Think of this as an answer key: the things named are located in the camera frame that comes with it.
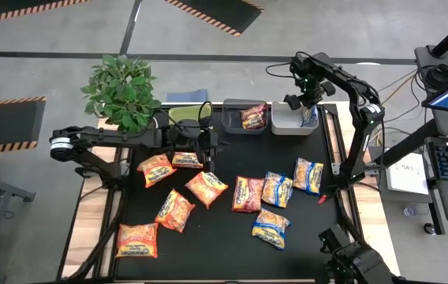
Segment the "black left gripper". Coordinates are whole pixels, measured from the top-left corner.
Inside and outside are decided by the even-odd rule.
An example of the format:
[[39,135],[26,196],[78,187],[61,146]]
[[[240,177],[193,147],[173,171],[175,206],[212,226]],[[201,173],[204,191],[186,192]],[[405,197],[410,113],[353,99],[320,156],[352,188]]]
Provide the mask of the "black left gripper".
[[230,142],[219,140],[210,126],[201,125],[192,119],[175,122],[166,134],[167,156],[173,167],[215,171],[219,146],[230,146]]

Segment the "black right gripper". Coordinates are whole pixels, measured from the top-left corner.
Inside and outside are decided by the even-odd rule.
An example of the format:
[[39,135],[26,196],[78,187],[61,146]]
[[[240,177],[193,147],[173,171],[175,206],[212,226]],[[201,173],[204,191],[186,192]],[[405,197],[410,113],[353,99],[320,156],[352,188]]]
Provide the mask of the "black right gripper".
[[308,109],[316,107],[323,95],[335,94],[335,87],[330,81],[321,82],[315,77],[304,77],[295,78],[294,83],[301,90],[301,94],[285,96],[285,102],[291,110],[302,107],[303,111],[308,111]]

